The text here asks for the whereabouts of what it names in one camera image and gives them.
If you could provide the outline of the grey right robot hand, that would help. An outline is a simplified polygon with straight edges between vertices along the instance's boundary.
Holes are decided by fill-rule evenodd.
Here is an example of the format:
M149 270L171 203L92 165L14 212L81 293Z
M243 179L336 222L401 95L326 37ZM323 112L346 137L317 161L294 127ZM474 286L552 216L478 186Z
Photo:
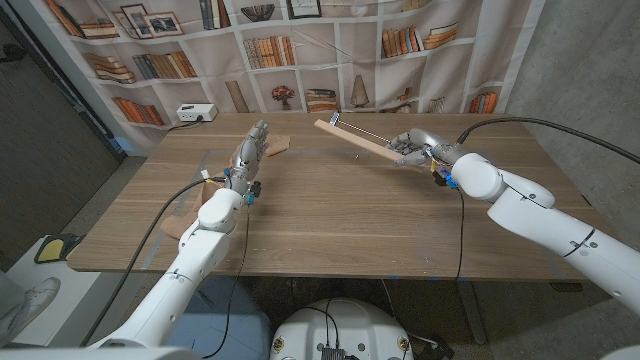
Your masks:
M459 145L450 144L442 137L418 128L399 134L386 148L402 155L395 161L399 166L418 166L429 159L454 165L468 154Z

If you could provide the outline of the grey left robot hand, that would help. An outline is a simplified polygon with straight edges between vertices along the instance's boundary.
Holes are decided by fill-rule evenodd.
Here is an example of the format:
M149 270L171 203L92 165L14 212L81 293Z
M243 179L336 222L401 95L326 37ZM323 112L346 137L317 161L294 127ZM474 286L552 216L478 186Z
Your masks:
M261 159L268 148L268 124L257 122L248 132L229 168L225 187L245 195L259 170Z

